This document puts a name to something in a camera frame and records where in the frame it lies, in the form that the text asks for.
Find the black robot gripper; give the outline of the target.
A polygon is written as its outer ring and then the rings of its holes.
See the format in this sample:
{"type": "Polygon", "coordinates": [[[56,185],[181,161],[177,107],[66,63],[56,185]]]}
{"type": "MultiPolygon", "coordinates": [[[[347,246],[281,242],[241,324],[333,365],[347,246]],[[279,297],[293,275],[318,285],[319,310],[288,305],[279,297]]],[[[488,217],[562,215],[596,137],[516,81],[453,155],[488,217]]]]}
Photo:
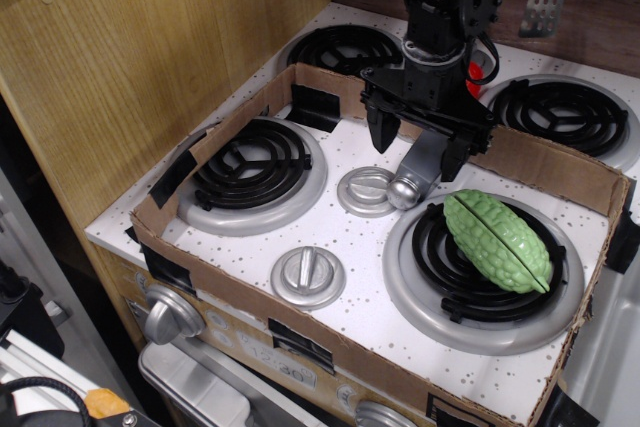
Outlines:
{"type": "Polygon", "coordinates": [[[403,122],[448,138],[441,180],[452,182],[469,157],[485,154],[496,127],[494,115],[467,90],[461,61],[428,66],[406,59],[401,68],[366,68],[361,100],[374,148],[384,153],[403,122]]]}

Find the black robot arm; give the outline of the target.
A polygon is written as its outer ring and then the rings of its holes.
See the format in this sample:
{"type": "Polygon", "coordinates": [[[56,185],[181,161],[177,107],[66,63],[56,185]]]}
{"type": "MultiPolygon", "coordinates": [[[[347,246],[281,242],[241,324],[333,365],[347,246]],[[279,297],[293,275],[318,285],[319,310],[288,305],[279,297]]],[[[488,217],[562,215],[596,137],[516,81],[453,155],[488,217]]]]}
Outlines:
{"type": "Polygon", "coordinates": [[[374,147],[385,152],[406,121],[447,138],[441,178],[455,179],[472,155],[485,153],[497,121],[469,91],[472,51],[497,52],[488,26],[501,0],[404,0],[408,24],[400,69],[365,68],[361,100],[374,147]]]}

